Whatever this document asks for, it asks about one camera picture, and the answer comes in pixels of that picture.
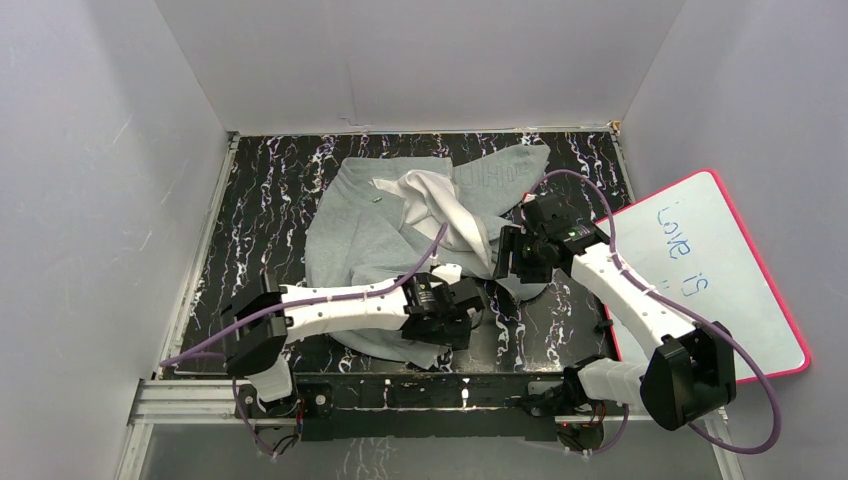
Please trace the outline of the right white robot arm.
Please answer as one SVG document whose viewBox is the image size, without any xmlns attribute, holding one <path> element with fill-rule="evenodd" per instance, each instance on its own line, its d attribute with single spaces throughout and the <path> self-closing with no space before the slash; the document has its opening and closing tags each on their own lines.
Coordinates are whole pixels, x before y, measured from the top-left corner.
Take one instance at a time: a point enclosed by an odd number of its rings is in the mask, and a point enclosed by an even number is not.
<svg viewBox="0 0 848 480">
<path fill-rule="evenodd" d="M 560 197 L 526 194 L 518 226 L 501 230 L 495 277 L 549 282 L 555 271 L 588 289 L 630 332 L 642 364 L 594 355 L 563 370 L 543 393 L 577 414 L 601 401 L 635 406 L 673 431 L 735 400 L 734 352 L 720 323 L 698 324 L 658 300 L 615 246 L 615 231 L 569 218 Z"/>
</svg>

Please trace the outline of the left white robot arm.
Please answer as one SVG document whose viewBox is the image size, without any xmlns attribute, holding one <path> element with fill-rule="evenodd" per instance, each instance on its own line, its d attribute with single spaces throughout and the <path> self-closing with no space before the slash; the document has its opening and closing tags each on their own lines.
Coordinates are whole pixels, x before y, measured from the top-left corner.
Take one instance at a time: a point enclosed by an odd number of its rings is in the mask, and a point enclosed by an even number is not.
<svg viewBox="0 0 848 480">
<path fill-rule="evenodd" d="M 325 334 L 362 337 L 359 351 L 423 368 L 446 349 L 468 348 L 484 300 L 456 265 L 366 285 L 285 286 L 264 276 L 220 312 L 234 330 L 224 355 L 228 375 L 252 386 L 253 408 L 270 417 L 292 414 L 299 391 L 284 348 Z"/>
</svg>

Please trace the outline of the grey zip-up jacket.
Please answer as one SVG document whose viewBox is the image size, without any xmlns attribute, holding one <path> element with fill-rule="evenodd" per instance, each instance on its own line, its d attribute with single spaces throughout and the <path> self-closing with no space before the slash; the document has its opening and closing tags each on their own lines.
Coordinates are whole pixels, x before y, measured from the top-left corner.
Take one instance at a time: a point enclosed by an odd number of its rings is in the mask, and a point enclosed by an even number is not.
<svg viewBox="0 0 848 480">
<path fill-rule="evenodd" d="M 370 284 L 412 269 L 448 227 L 438 256 L 490 280 L 505 214 L 548 166 L 550 149 L 513 145 L 463 165 L 449 157 L 351 157 L 324 191 L 305 243 L 310 287 Z"/>
</svg>

